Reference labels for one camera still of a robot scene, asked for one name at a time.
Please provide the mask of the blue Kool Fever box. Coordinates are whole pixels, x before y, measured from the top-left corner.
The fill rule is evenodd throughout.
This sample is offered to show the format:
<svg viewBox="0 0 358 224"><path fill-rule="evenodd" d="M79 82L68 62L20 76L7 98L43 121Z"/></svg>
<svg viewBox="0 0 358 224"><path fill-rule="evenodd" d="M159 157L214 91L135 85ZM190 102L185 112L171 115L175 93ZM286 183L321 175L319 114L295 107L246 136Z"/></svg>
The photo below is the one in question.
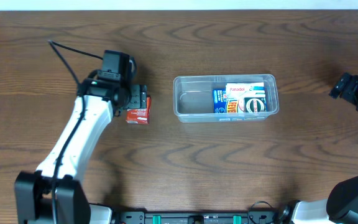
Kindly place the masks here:
<svg viewBox="0 0 358 224"><path fill-rule="evenodd" d="M246 113L244 98L240 100L230 99L224 89L213 90L214 113Z"/></svg>

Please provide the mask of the white Panadol packet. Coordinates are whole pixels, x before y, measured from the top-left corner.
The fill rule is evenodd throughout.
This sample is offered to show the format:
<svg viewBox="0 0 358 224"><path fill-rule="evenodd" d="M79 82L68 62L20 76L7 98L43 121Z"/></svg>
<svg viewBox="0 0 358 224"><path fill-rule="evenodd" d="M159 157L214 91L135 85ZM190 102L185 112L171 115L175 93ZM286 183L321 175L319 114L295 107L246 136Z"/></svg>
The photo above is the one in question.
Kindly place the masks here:
<svg viewBox="0 0 358 224"><path fill-rule="evenodd" d="M226 95L235 100L252 97L263 98L265 97L264 83L227 83Z"/></svg>

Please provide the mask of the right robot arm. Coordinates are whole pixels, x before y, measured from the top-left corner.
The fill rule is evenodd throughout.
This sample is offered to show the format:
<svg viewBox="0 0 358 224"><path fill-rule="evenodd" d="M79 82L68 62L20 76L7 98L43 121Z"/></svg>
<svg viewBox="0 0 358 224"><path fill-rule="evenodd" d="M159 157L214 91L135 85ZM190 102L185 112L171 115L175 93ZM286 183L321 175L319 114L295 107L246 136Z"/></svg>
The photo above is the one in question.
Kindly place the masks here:
<svg viewBox="0 0 358 224"><path fill-rule="evenodd" d="M344 73L329 93L342 98L358 112L358 75ZM358 223L358 176L338 183L325 200L295 201L287 205L276 223Z"/></svg>

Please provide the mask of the dark green round-logo box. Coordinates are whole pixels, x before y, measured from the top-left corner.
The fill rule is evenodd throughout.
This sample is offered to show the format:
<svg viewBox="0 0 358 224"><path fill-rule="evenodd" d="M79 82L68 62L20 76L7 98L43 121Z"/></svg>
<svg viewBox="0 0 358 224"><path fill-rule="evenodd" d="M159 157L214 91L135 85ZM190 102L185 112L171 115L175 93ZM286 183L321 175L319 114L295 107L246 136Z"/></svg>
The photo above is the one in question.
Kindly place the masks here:
<svg viewBox="0 0 358 224"><path fill-rule="evenodd" d="M267 105L265 98L244 98L244 108L246 113L259 113L259 112L266 112Z"/></svg>

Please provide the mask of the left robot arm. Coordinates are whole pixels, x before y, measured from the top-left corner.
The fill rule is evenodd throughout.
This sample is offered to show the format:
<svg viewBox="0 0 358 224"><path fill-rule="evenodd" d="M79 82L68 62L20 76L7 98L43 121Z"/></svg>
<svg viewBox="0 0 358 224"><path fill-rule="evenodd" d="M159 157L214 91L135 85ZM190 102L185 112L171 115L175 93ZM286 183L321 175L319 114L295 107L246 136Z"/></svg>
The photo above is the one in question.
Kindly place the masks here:
<svg viewBox="0 0 358 224"><path fill-rule="evenodd" d="M56 145L35 172L14 182L19 223L114 223L112 208L92 204L82 181L104 129L124 110L144 109L147 88L133 84L134 57L105 51L102 67L78 84L73 112Z"/></svg>

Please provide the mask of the red medicine box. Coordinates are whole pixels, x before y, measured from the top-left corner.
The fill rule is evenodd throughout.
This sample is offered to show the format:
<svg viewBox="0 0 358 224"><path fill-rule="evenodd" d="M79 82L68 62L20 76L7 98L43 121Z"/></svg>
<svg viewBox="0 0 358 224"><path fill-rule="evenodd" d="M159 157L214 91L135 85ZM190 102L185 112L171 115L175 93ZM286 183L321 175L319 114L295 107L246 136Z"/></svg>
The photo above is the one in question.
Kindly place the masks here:
<svg viewBox="0 0 358 224"><path fill-rule="evenodd" d="M147 97L146 108L127 110L126 122L130 124L149 124L151 97Z"/></svg>

